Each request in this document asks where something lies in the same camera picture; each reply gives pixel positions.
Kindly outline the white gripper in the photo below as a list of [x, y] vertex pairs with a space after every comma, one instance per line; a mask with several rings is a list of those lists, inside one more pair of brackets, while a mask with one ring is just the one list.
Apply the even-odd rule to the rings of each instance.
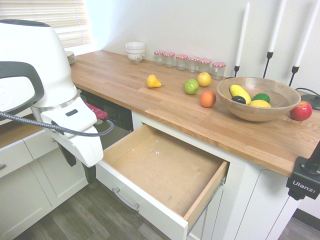
[[81, 136], [83, 134], [96, 134], [94, 124], [97, 122], [95, 113], [78, 96], [69, 105], [55, 108], [40, 113], [44, 123], [57, 124], [60, 127], [78, 132], [78, 134], [67, 133], [63, 130], [47, 130], [62, 147], [62, 154], [67, 163], [73, 167], [77, 159], [83, 163], [86, 180], [96, 180], [96, 166], [103, 158], [103, 148], [98, 136]]

